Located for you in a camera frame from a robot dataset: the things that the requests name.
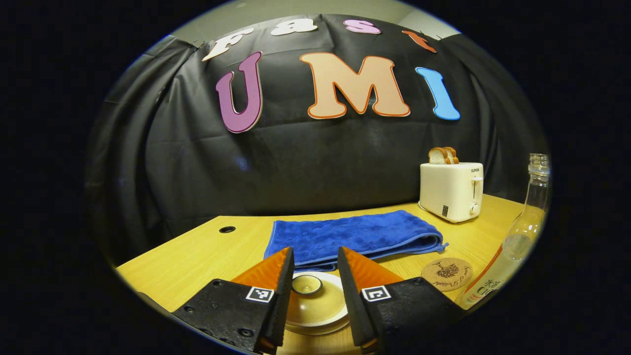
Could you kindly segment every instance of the toast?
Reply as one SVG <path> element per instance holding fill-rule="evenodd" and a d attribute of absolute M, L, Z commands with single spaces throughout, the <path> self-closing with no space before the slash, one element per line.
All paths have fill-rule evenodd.
<path fill-rule="evenodd" d="M 450 164 L 459 164 L 460 161 L 458 157 L 456 157 L 456 150 L 452 147 L 443 147 L 443 149 L 447 152 L 447 158 L 449 158 Z"/>
<path fill-rule="evenodd" d="M 459 164 L 456 150 L 452 147 L 436 147 L 430 149 L 428 154 L 430 164 Z"/>

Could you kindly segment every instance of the orange gripper tip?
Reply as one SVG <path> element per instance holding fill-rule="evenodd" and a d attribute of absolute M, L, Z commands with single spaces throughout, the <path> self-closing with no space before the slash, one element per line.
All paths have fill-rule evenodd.
<path fill-rule="evenodd" d="M 285 264 L 288 250 L 289 247 L 276 252 L 269 258 L 264 259 L 232 279 L 232 282 L 246 286 L 276 290 L 278 287 L 278 278 Z"/>
<path fill-rule="evenodd" d="M 394 284 L 404 279 L 367 257 L 343 246 L 342 250 L 355 280 L 357 292 L 368 287 Z"/>

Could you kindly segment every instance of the gray wall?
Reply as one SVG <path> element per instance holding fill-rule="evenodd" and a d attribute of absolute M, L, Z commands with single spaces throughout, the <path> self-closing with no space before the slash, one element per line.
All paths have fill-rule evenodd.
<path fill-rule="evenodd" d="M 284 16 L 336 13 L 397 23 L 435 39 L 458 33 L 444 22 L 396 0 L 235 0 L 172 32 L 187 42 L 217 40 L 242 27 Z"/>

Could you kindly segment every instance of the toaster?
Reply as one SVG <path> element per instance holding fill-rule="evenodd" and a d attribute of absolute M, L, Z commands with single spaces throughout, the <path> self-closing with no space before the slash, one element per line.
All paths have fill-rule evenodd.
<path fill-rule="evenodd" d="M 418 206 L 452 223 L 477 217 L 482 206 L 481 163 L 421 164 Z"/>

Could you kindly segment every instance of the cork coaster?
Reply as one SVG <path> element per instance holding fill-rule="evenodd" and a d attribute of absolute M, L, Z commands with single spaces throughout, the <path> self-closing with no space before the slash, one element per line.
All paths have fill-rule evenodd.
<path fill-rule="evenodd" d="M 464 286 L 472 274 L 472 266 L 466 260 L 442 258 L 429 263 L 421 276 L 438 290 L 446 292 Z"/>

